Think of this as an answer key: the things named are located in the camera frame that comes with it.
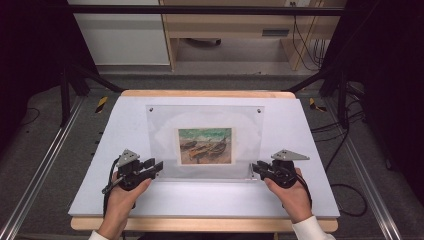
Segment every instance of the clear acrylic sheet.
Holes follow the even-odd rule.
[[[159,180],[256,180],[263,106],[147,105],[151,156]]]

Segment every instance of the hand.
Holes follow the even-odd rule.
[[[299,175],[302,175],[299,168],[296,168],[296,172]],[[281,188],[269,178],[265,178],[264,182],[269,190],[280,199],[289,214],[292,223],[299,223],[312,217],[311,204],[309,202],[308,194],[299,181],[297,181],[289,189]]]
[[[116,179],[117,172],[113,174],[112,182]],[[147,190],[151,182],[152,179],[146,179],[131,191],[115,186],[110,192],[106,216],[97,233],[107,239],[119,239],[137,198]]]

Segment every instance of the white cabinet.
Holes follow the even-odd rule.
[[[68,0],[69,4],[158,5],[157,0]],[[96,65],[169,65],[159,14],[75,14]]]

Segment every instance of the painting of boats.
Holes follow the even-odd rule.
[[[231,128],[178,129],[180,163],[231,164]]]

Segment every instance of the black curtain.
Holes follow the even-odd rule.
[[[78,64],[98,74],[72,13],[52,12],[44,5],[66,0],[3,0],[0,4],[0,152],[8,144],[29,98],[60,84],[64,65]],[[72,84],[86,86],[71,74]]]
[[[348,7],[374,1],[350,0]],[[367,16],[342,17],[323,67],[343,61],[348,81],[364,85],[364,110],[388,162],[401,171],[424,204],[424,20],[420,0],[379,1],[346,58],[337,59],[350,32]],[[323,84],[324,92],[338,87],[337,75]]]

